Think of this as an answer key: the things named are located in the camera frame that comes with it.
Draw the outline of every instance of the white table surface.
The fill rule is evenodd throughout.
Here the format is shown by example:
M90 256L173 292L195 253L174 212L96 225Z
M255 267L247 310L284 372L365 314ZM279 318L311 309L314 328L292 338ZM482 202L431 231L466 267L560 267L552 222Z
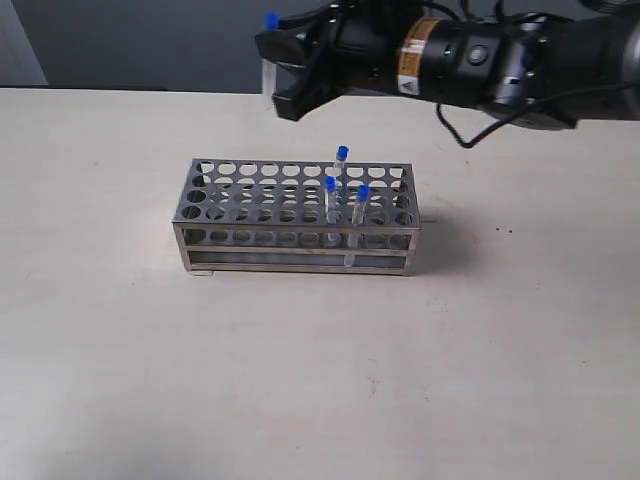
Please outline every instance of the white table surface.
M639 478L639 127L0 90L0 478ZM184 272L192 157L341 143L413 163L414 277Z

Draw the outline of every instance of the warning label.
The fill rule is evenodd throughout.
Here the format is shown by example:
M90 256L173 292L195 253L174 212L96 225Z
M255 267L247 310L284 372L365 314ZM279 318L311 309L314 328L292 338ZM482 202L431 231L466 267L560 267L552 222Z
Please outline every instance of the warning label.
M422 17L409 29L398 61L398 91L406 95L420 95L420 60L429 35L440 20Z

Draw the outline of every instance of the blue test tube cap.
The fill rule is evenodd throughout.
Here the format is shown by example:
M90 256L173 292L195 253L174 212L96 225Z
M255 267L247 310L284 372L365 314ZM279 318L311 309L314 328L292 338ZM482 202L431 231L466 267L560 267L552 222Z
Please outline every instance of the blue test tube cap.
M364 202L369 196L369 185L360 185L358 187L358 201Z
M338 147L338 153L336 154L336 158L341 162L344 162L347 159L347 155L349 155L349 147L340 145Z
M280 26L280 16L275 12L267 12L264 17L264 28L266 30L277 30Z
M327 189L327 192L333 193L336 191L336 177L325 177L324 178L324 188Z

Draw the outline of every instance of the robotic arm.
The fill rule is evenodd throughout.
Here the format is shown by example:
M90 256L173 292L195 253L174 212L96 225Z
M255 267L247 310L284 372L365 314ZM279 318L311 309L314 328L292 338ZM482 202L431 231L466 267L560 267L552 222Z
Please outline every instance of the robotic arm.
M278 116L297 121L349 90L372 90L436 103L438 118L465 148L507 124L562 130L582 119L640 120L637 3L573 21L548 13L508 17L498 1L491 23L460 3L466 21L416 0L335 0L280 19L255 37L262 58L296 77L272 97ZM450 19L424 16L424 7ZM498 121L467 142L443 105Z

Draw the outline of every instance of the test tube rack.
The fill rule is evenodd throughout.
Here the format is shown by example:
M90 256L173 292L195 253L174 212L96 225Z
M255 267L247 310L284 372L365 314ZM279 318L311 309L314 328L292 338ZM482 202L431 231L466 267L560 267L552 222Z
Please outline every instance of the test tube rack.
M328 224L330 162L193 159L173 228L184 267L408 275L420 233L410 164L349 163L338 177L339 218ZM358 186L371 187L364 223L351 225ZM339 233L329 241L328 233ZM361 235L347 248L350 233ZM344 256L354 254L351 267Z

